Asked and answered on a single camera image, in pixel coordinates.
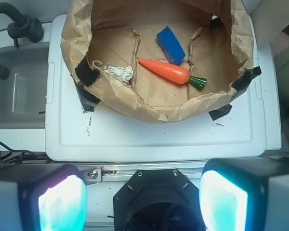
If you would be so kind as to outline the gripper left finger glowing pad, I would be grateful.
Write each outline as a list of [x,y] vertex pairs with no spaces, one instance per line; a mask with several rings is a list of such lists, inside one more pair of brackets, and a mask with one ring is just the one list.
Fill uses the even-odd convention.
[[0,231],[81,231],[88,194],[73,164],[0,164]]

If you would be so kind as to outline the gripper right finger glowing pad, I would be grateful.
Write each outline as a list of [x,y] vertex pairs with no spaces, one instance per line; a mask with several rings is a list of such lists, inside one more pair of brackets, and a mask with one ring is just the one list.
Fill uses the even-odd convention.
[[209,160],[199,204],[210,231],[289,231],[289,157]]

